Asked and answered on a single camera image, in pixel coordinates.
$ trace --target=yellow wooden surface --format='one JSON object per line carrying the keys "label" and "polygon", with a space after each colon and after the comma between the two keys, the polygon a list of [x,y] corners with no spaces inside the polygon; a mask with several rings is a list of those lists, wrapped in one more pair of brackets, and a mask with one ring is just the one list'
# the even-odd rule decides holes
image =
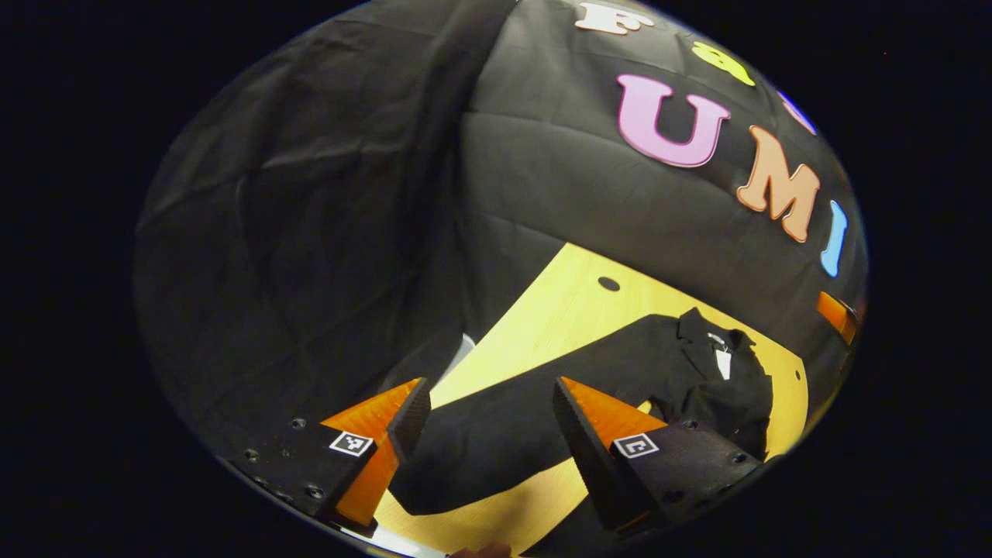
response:
{"label": "yellow wooden surface", "polygon": [[[613,279],[620,290],[603,288],[600,277]],[[645,316],[677,318],[693,307],[713,324],[741,330],[755,343],[754,353],[772,376],[774,391],[768,457],[786,452],[806,420],[806,370],[797,356],[719,310],[573,244],[561,249],[475,349],[431,390],[432,407],[526,372]],[[574,460],[568,460],[446,513],[409,515],[387,492],[375,517],[382,527],[443,552],[478,549],[499,540],[517,555],[550,532],[586,494]]]}

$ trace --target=yellow letter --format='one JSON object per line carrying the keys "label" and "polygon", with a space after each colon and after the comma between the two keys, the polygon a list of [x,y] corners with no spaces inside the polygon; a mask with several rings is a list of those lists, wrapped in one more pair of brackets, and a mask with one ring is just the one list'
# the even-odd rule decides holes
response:
{"label": "yellow letter", "polygon": [[751,180],[737,189],[737,199],[755,211],[765,210],[765,192],[770,191],[771,217],[777,219],[786,209],[789,214],[782,219],[782,228],[799,242],[806,242],[806,229],[812,214],[812,203],[819,190],[819,178],[806,165],[799,165],[789,176],[789,163],[782,151],[782,144],[772,134],[751,126],[751,135],[758,142],[754,156]]}
{"label": "yellow letter", "polygon": [[751,79],[751,76],[747,74],[747,70],[745,70],[740,63],[710,45],[704,45],[703,43],[696,41],[695,47],[692,51],[701,59],[709,62],[717,68],[720,68],[721,70],[726,71],[744,83],[747,83],[752,87],[754,86],[754,80]]}

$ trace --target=black background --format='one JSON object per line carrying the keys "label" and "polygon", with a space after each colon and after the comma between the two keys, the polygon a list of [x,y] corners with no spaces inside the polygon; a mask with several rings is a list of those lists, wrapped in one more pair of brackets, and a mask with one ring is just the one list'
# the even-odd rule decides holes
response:
{"label": "black background", "polygon": [[[134,224],[170,142],[239,72],[348,5],[143,4],[16,3],[3,17],[7,154],[27,167],[4,189],[8,340],[25,357],[5,390],[23,470],[6,477],[5,516],[23,522],[8,555],[351,555],[232,478],[175,418],[129,286]],[[861,203],[872,277],[861,350],[820,425],[645,555],[990,555],[988,420],[969,413],[989,345],[974,317],[989,180],[974,173],[990,147],[990,6],[663,6],[817,124]]]}

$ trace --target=orange letter m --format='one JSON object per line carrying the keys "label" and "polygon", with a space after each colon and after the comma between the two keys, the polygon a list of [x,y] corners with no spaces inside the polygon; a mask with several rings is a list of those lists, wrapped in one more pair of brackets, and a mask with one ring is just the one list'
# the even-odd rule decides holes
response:
{"label": "orange letter m", "polygon": [[764,211],[765,191],[770,190],[772,203],[771,217],[777,219],[786,209],[789,214],[782,219],[782,228],[799,242],[806,242],[806,229],[812,214],[812,203],[819,190],[819,178],[806,165],[799,165],[789,176],[789,164],[782,144],[772,134],[751,126],[751,135],[758,142],[754,157],[751,180],[737,189],[737,199],[741,204],[755,211]]}

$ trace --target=colorful foam letter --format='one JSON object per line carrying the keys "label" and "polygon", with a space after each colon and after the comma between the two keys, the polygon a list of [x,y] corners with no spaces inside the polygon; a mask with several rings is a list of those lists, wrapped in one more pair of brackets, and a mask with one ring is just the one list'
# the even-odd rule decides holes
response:
{"label": "colorful foam letter", "polygon": [[806,242],[806,230],[812,204],[819,190],[819,178],[810,167],[799,165],[789,176],[789,164],[782,144],[772,134],[758,126],[751,126],[751,135],[758,142],[751,179],[737,189],[737,199],[755,211],[764,211],[765,193],[771,199],[771,218],[782,219],[782,228],[798,242]]}
{"label": "colorful foam letter", "polygon": [[600,6],[589,2],[582,2],[579,6],[585,8],[585,18],[575,22],[575,27],[579,29],[627,35],[627,30],[637,31],[641,29],[642,24],[648,27],[655,25],[655,22],[644,16],[609,6]]}
{"label": "colorful foam letter", "polygon": [[778,93],[779,97],[782,98],[782,104],[786,107],[786,110],[789,111],[789,114],[792,114],[793,118],[795,118],[799,124],[803,125],[803,128],[809,130],[810,134],[816,135],[816,130],[812,127],[812,124],[810,124],[809,120],[807,120],[800,110],[796,108],[793,102],[790,101],[788,97],[783,95],[781,91],[776,91],[776,93]]}
{"label": "colorful foam letter", "polygon": [[751,76],[747,74],[747,70],[739,62],[710,45],[699,41],[695,41],[694,44],[695,47],[692,48],[692,52],[696,56],[740,79],[741,82],[747,83],[752,87],[754,86],[754,79],[751,79]]}
{"label": "colorful foam letter", "polygon": [[705,165],[716,151],[720,122],[730,118],[730,111],[698,95],[686,100],[695,107],[692,137],[687,143],[675,143],[658,133],[658,115],[662,100],[671,96],[672,88],[639,75],[622,74],[617,81],[624,86],[620,101],[620,135],[634,149],[675,167]]}
{"label": "colorful foam letter", "polygon": [[847,230],[847,215],[840,205],[830,200],[830,211],[833,221],[830,223],[830,240],[826,249],[819,255],[819,263],[830,277],[837,276],[837,265],[840,262],[840,248],[844,245],[844,231]]}

